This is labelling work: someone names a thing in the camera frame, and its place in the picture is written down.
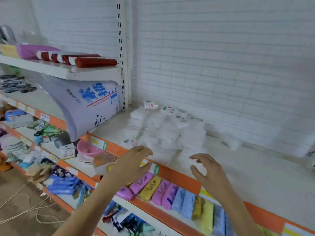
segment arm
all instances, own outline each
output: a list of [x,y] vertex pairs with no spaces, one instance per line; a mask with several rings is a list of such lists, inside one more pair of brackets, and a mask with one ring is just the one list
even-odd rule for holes
[[121,156],[115,167],[102,178],[100,184],[53,236],[91,236],[107,205],[120,187],[137,180],[151,167],[140,167],[142,160],[152,151],[144,146],[132,148]]
[[208,154],[196,154],[190,157],[202,163],[207,175],[202,175],[195,166],[191,166],[192,174],[206,191],[220,202],[233,225],[237,235],[262,236],[242,199],[234,192],[222,166]]

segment left hand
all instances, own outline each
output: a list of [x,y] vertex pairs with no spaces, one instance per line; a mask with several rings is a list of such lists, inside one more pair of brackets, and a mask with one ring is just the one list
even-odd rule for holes
[[151,168],[149,162],[141,167],[141,162],[145,157],[153,155],[153,152],[144,146],[137,146],[123,154],[111,171],[106,174],[106,178],[115,182],[115,186],[123,187],[143,176]]

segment purple package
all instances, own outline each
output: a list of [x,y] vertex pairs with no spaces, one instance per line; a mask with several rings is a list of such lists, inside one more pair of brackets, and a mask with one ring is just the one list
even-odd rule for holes
[[21,59],[38,59],[37,51],[58,51],[56,47],[52,46],[36,46],[36,45],[16,45],[16,52]]
[[132,198],[134,197],[133,193],[127,186],[121,187],[120,191],[118,191],[116,195],[126,200],[132,200]]
[[171,184],[171,182],[167,180],[162,180],[160,185],[158,186],[157,190],[154,192],[152,196],[152,202],[156,204],[157,206],[162,205],[162,199],[166,192],[167,187]]
[[138,194],[146,185],[149,183],[149,181],[154,177],[154,175],[151,172],[147,172],[143,176],[141,176],[138,180],[133,182],[129,189],[132,193]]
[[162,206],[164,207],[164,209],[166,210],[171,210],[172,209],[172,204],[173,204],[173,200],[175,198],[175,195],[178,191],[178,186],[171,183],[168,188],[166,189],[166,192],[163,196],[162,199]]

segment hand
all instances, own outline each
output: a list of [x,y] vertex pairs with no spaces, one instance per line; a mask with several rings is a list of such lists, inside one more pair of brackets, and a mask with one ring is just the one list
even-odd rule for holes
[[201,174],[195,166],[191,166],[191,172],[206,191],[220,203],[234,195],[234,190],[229,182],[222,166],[209,154],[195,154],[189,157],[202,163],[207,170],[207,175]]
[[151,162],[143,167],[140,166],[143,159],[149,155],[153,155],[149,148],[144,146],[132,148],[118,159],[113,169],[106,174],[106,178],[114,181],[115,186],[120,190],[120,187],[137,180],[150,170]]

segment floor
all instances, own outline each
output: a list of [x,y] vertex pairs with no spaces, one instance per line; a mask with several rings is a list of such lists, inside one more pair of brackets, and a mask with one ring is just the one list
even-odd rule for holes
[[[0,206],[17,191],[19,191],[27,180],[25,176],[21,175],[16,169],[11,169],[7,172],[0,172]],[[44,200],[47,196],[42,196],[39,191],[32,183],[28,183],[21,191],[21,193],[27,194],[30,197],[30,205],[35,206]],[[53,200],[46,200],[43,206],[53,204]],[[60,223],[54,224],[41,224],[36,220],[37,210],[25,213],[9,222],[1,224],[1,221],[11,218],[15,215],[22,213],[29,209],[29,200],[26,195],[18,195],[4,206],[0,208],[0,234],[8,236],[50,236],[52,235]],[[66,220],[70,213],[62,209],[58,204],[51,207],[40,209],[40,214],[53,215],[60,221]],[[54,222],[56,221],[53,217],[38,217],[42,222]]]

